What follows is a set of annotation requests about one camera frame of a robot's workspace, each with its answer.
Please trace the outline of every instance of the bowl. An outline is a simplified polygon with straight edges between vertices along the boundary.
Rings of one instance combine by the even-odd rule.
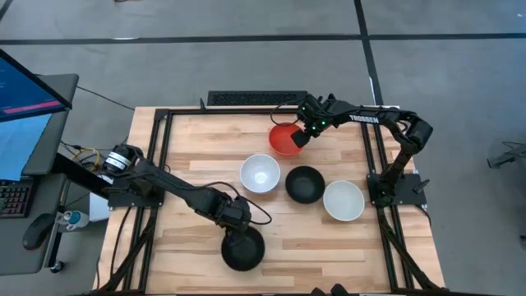
[[[221,257],[235,271],[249,271],[258,266],[265,255],[265,240],[259,231],[248,227],[243,234],[226,234],[221,243]]]
[[[279,155],[292,156],[298,154],[302,148],[296,146],[291,137],[295,131],[301,128],[293,123],[281,123],[272,127],[269,134],[269,143],[272,150]]]
[[[323,206],[336,220],[349,222],[363,213],[365,200],[358,186],[349,181],[334,181],[325,189]]]
[[[254,193],[266,193],[279,182],[279,165],[270,156],[257,154],[243,162],[239,178],[243,186]]]
[[[302,204],[310,204],[323,197],[325,180],[320,172],[310,166],[299,166],[285,179],[288,195]]]

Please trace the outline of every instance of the white bowl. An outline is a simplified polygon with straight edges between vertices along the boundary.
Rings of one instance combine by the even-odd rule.
[[[251,192],[266,193],[278,185],[280,174],[279,165],[272,157],[258,154],[243,162],[239,178]]]
[[[336,220],[349,222],[363,213],[365,200],[358,186],[349,181],[334,181],[323,193],[323,206]]]

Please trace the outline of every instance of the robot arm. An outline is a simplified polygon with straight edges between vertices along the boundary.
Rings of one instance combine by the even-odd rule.
[[[389,196],[395,194],[395,185],[411,157],[423,149],[433,132],[429,123],[420,119],[415,112],[397,108],[355,106],[337,100],[332,94],[323,103],[321,99],[308,95],[298,107],[298,119],[304,123],[304,130],[292,135],[298,147],[306,145],[312,136],[319,137],[330,126],[338,127],[340,124],[355,122],[387,127],[393,138],[400,143],[400,153],[380,177],[380,188]],[[399,122],[410,124],[405,134],[399,128]]]
[[[243,197],[232,199],[213,187],[192,186],[144,159],[142,151],[135,146],[115,146],[104,162],[104,169],[115,178],[129,181],[128,187],[110,188],[114,192],[146,197],[154,187],[160,187],[182,198],[198,215],[221,228],[244,232],[250,223],[250,208]]]

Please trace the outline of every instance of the black bowl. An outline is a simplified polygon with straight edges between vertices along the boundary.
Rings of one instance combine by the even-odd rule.
[[[244,234],[225,235],[221,243],[224,262],[235,271],[249,271],[258,266],[265,255],[265,240],[257,229],[248,227]]]
[[[325,180],[316,169],[310,166],[299,166],[288,173],[285,188],[295,201],[310,204],[323,197]]]

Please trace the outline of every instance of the desk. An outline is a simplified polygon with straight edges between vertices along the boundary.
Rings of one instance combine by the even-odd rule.
[[[41,76],[40,79],[55,89],[63,98],[73,101],[77,74]],[[27,218],[0,220],[0,275],[27,274],[40,271],[44,257],[53,249],[55,237],[46,238],[42,247],[31,252],[22,247],[22,237],[33,220],[43,213],[55,214],[67,177],[63,173],[49,174],[64,131],[68,112],[54,113],[49,119],[23,174],[35,178],[37,186]]]
[[[137,108],[128,143],[148,150],[155,108]],[[276,115],[278,122],[292,115]],[[163,138],[159,129],[155,160]],[[155,242],[146,286],[148,294],[188,293],[310,293],[314,287],[325,292],[340,283],[349,292],[389,291],[376,210],[368,202],[367,161],[360,125],[348,123],[331,128],[313,139],[296,157],[273,153],[268,144],[272,122],[268,115],[177,115],[173,118],[167,164],[172,173],[198,185],[222,180],[232,183],[245,197],[258,203],[273,216],[272,224],[257,227],[265,238],[263,262],[254,270],[230,270],[220,255],[224,231],[190,210],[183,200],[167,194],[159,210]],[[376,147],[370,130],[372,146]],[[399,144],[383,130],[388,161],[398,153]],[[239,181],[242,162],[255,153],[266,153],[278,160],[281,178],[269,194],[247,192]],[[357,184],[366,198],[362,216],[350,223],[333,220],[322,201],[300,205],[292,201],[285,189],[287,173],[302,164],[321,171],[327,184],[349,180]],[[413,163],[408,165],[413,170]],[[227,188],[221,188],[233,195]],[[441,268],[427,218],[414,206],[399,207],[408,251],[429,278],[443,285]],[[101,283],[108,280],[115,239],[125,209],[112,212],[100,256]],[[254,220],[265,217],[252,208]],[[132,236],[131,211],[124,224],[115,269],[127,255]],[[399,286],[404,286],[399,257],[394,262]],[[142,260],[134,268],[131,287],[137,287]]]

